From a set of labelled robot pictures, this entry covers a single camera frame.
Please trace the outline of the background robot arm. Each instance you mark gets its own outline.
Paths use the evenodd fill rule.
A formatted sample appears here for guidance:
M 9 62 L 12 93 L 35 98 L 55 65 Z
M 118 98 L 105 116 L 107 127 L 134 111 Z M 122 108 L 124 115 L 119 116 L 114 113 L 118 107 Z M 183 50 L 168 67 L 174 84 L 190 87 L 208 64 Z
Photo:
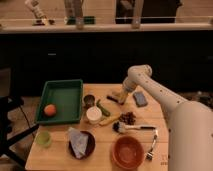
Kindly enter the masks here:
M 34 14 L 36 19 L 46 19 L 46 15 L 41 10 L 38 0 L 25 0 L 25 5 Z

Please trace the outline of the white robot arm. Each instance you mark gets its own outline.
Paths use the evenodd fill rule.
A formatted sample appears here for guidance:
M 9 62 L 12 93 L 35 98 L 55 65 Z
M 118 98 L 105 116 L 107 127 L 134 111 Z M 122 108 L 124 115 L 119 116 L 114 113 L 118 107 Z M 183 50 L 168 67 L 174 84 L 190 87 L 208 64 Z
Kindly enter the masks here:
M 168 171 L 213 171 L 213 111 L 189 101 L 151 78 L 149 65 L 131 66 L 119 92 L 122 104 L 137 86 L 162 107 L 167 119 Z

